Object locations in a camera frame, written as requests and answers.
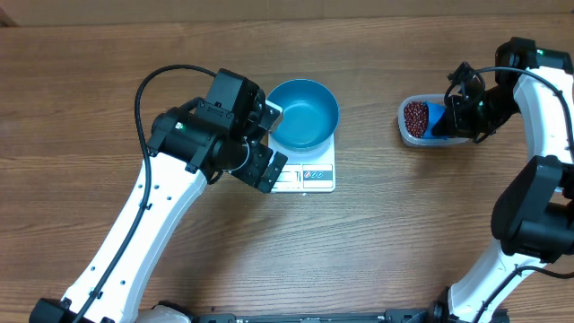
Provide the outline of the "blue plastic scoop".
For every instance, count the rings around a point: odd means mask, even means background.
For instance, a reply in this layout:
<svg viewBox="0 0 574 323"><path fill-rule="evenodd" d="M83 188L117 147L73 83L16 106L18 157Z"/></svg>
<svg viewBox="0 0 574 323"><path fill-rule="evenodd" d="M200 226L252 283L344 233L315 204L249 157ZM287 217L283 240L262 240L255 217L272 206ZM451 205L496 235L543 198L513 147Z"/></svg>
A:
<svg viewBox="0 0 574 323"><path fill-rule="evenodd" d="M438 103L426 100L424 106L427 108L427 126L423 133L423 139L445 139L445 136L436 136L431 130L439 122L440 118L443 116L446 108Z"/></svg>

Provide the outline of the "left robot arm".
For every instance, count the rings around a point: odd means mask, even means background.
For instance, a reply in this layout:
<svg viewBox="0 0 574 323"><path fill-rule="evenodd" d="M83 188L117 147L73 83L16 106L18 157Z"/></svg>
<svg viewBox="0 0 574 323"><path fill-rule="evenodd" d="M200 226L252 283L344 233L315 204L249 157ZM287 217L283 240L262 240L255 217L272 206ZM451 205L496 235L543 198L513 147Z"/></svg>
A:
<svg viewBox="0 0 574 323"><path fill-rule="evenodd" d="M60 300L42 298L31 322L135 322L144 290L183 215L207 186L229 173L269 193L287 162L262 144L283 109L248 78L212 75L205 97L158 115L144 135L141 100L135 125L143 164L135 186L100 249Z"/></svg>

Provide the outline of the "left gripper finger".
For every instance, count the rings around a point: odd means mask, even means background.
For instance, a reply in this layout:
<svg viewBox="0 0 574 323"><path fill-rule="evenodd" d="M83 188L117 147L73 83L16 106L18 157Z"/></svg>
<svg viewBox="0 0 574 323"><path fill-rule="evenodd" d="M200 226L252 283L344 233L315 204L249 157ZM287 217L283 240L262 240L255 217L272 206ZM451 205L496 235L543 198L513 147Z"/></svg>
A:
<svg viewBox="0 0 574 323"><path fill-rule="evenodd" d="M273 115L270 115L268 109L265 105L265 113L261 119L260 126L266 132L273 132L283 121L283 113L280 117L275 118Z"/></svg>
<svg viewBox="0 0 574 323"><path fill-rule="evenodd" d="M262 193L270 193L274 187L275 182L278 180L283 167L288 161L288 157L282 153L275 153L273 159L266 167L263 175L261 176L257 189Z"/></svg>

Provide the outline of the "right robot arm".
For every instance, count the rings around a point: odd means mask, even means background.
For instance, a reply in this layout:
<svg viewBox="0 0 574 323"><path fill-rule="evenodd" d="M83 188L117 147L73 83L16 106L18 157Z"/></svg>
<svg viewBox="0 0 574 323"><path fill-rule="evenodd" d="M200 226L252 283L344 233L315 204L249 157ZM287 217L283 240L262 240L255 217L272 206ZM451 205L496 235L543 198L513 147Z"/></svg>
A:
<svg viewBox="0 0 574 323"><path fill-rule="evenodd" d="M573 252L573 64L569 53L513 37L495 52L495 87L462 63L448 79L437 137L479 144L522 117L529 161L496 201L493 239L470 271L427 310L428 322L506 322L500 304L533 273L568 280L547 265Z"/></svg>

